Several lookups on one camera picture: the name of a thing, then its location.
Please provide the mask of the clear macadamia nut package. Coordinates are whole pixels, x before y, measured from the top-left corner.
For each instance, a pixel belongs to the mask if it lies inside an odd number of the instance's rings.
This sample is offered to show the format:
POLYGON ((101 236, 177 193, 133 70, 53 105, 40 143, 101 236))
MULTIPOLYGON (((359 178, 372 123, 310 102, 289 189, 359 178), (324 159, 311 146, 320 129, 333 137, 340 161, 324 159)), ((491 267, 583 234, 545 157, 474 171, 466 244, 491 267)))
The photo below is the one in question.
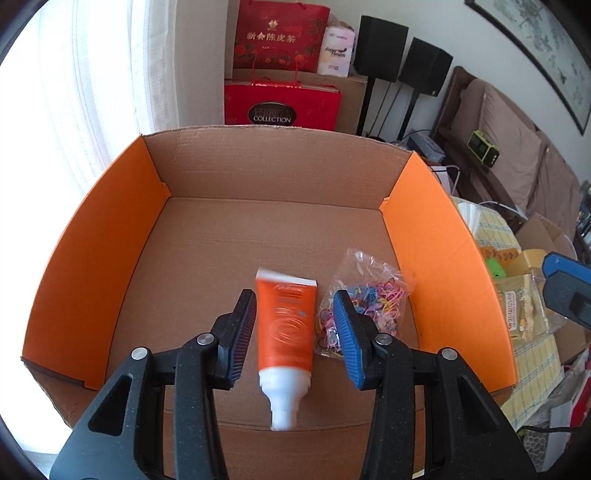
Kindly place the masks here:
POLYGON ((520 312, 526 320, 541 321, 545 318, 548 330, 556 332, 567 323, 567 319, 551 310, 544 300, 543 287, 546 284, 546 276, 542 271, 543 260, 547 252, 543 249, 526 249, 518 254, 507 267, 507 274, 511 276, 527 276, 523 280, 520 312))

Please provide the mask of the bag of colourful rubber bands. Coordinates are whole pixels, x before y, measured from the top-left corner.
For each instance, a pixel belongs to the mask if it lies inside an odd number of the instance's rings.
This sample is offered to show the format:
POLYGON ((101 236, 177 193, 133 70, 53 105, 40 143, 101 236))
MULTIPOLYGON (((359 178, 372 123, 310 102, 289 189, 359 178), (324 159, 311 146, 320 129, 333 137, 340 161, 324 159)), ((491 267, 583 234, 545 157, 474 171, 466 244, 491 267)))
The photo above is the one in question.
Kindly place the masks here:
POLYGON ((356 313, 372 318, 380 333, 399 337, 415 284, 410 272, 362 250, 349 249, 318 307, 315 351, 324 357, 342 359, 332 313, 334 296, 339 290, 348 292, 356 313))

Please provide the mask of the yellow snack pouch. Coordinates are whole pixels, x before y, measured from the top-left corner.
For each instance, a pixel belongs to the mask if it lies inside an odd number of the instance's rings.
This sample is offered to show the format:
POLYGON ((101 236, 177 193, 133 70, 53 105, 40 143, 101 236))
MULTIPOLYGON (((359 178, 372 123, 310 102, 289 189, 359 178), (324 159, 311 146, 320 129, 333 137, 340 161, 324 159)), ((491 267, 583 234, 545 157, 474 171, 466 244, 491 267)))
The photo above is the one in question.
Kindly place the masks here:
POLYGON ((520 312, 519 294, 522 292, 523 280, 528 280, 528 277, 513 276, 494 280, 509 335, 515 347, 528 344, 550 332, 545 318, 541 321, 526 320, 525 315, 520 312))

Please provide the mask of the orange white cream tube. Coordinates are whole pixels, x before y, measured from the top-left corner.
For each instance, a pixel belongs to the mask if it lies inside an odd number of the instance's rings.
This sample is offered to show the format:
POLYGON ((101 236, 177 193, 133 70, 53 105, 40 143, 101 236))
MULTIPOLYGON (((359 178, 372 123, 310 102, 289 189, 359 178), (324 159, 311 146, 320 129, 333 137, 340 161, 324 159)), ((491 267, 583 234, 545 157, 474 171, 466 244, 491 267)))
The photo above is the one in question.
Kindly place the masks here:
POLYGON ((273 431, 297 427, 311 388, 318 283, 266 269, 256 272, 259 387, 270 402, 273 431))

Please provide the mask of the green paw print case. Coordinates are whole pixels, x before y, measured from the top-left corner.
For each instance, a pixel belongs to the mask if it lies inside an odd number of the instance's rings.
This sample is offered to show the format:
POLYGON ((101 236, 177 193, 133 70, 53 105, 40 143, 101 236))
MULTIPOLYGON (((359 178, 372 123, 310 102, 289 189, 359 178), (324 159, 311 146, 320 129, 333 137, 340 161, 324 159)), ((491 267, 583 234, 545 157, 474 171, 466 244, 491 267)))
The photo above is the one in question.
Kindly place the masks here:
POLYGON ((496 258, 487 258, 485 260, 486 266, 492 278, 506 278, 507 274, 496 258))

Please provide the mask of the orange cardboard box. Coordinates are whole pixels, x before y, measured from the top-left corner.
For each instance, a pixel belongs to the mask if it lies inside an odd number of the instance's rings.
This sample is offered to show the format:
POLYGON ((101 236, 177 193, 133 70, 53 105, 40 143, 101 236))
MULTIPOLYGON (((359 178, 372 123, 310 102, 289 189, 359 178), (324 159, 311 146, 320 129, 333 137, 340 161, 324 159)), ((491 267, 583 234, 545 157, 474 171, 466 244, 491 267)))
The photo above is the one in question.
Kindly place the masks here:
POLYGON ((514 479, 534 469, 493 398, 517 381, 497 291, 456 206, 416 154, 287 127, 142 136, 63 232, 23 358, 72 426, 54 479, 514 479), (317 313, 349 249, 410 272, 384 377, 315 351, 297 427, 270 429, 257 300, 242 375, 213 388, 215 320, 256 272, 315 280, 317 313))

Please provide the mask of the orange patterned towel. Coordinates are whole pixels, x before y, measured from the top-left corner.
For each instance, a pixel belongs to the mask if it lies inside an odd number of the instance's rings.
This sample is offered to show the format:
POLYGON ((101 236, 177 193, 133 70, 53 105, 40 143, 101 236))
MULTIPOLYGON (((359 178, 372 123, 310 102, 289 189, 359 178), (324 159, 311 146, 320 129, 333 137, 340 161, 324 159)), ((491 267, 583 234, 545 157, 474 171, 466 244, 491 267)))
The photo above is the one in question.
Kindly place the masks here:
POLYGON ((520 254, 520 251, 516 248, 498 250, 492 246, 481 247, 480 251, 486 260, 494 259, 502 266, 509 265, 520 254))

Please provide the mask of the white feather shuttlecock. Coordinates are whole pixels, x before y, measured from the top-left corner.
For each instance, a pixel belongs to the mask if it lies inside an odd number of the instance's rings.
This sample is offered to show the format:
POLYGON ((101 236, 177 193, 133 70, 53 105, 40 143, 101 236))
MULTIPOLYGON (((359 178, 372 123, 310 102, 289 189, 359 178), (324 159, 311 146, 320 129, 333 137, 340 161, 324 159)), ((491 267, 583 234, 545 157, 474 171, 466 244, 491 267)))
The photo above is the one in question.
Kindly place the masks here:
POLYGON ((456 197, 453 198, 453 201, 470 233, 477 239, 483 216, 482 206, 456 197))

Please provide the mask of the yellow checked tablecloth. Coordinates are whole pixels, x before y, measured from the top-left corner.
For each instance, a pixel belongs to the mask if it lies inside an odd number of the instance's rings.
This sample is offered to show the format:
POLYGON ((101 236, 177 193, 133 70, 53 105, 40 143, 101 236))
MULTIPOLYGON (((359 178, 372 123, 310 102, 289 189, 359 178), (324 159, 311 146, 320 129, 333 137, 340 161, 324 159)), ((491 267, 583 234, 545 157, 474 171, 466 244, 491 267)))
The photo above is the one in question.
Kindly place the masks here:
POLYGON ((511 275, 509 265, 522 248, 501 215, 458 197, 452 199, 485 257, 513 345, 518 383, 502 411, 514 428, 527 423, 564 379, 558 347, 536 277, 527 269, 511 275))

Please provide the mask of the grey electronic box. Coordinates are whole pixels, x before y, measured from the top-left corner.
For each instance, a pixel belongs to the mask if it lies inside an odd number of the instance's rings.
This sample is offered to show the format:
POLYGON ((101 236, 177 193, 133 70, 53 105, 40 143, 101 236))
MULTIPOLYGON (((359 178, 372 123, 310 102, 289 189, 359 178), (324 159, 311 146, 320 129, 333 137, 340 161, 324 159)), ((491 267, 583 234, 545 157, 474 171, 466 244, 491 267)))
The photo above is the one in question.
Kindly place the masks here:
POLYGON ((431 162, 441 163, 446 157, 443 149, 435 141, 420 132, 413 132, 408 138, 407 145, 431 162))

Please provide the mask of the brown sofa cushion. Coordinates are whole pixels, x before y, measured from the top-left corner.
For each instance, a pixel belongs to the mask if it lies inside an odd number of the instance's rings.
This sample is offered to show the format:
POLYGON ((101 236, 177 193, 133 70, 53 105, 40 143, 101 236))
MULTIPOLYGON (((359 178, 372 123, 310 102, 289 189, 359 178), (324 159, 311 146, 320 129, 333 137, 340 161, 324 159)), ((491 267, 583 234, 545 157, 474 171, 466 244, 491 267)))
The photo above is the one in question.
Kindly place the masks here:
POLYGON ((526 210, 543 150, 534 123, 503 92, 475 79, 461 96, 451 131, 465 144, 476 130, 498 147, 492 172, 518 209, 526 210))

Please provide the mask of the red Ferrero Collection bag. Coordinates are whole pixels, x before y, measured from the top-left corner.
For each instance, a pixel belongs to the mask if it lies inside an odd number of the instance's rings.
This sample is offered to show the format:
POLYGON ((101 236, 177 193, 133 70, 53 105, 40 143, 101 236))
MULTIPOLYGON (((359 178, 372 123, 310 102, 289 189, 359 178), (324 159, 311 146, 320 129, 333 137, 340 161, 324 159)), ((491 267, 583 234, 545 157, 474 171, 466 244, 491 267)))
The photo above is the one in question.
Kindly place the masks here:
POLYGON ((334 131, 342 93, 332 86, 272 80, 226 81, 224 123, 334 131))

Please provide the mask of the right black speaker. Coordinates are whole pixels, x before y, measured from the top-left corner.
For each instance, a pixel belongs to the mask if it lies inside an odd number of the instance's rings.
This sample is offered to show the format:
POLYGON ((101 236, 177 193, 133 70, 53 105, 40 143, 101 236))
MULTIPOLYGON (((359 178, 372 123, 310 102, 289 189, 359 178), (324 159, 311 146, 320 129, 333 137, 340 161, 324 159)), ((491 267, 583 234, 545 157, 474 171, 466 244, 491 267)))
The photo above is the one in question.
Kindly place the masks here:
POLYGON ((421 94, 437 97, 446 81, 453 59, 447 51, 415 37, 399 80, 421 94))

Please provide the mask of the white curtain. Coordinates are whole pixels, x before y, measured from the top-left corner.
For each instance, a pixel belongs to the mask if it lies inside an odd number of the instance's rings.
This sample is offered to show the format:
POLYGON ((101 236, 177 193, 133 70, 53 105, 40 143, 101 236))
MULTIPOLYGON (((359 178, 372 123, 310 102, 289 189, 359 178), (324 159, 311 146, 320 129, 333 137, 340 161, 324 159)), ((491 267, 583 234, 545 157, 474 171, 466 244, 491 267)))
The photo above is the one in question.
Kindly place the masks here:
POLYGON ((228 6, 72 2, 76 88, 102 164, 141 134, 222 124, 228 6))

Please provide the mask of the red tea gift bag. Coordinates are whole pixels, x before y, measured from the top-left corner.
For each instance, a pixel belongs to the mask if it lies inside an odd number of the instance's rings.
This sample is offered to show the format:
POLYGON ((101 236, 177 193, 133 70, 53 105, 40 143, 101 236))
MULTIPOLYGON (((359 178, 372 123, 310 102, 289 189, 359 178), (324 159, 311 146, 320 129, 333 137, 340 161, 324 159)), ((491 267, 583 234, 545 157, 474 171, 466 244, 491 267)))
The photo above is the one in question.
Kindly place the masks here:
POLYGON ((328 22, 329 8, 322 5, 242 1, 233 66, 314 73, 328 22))

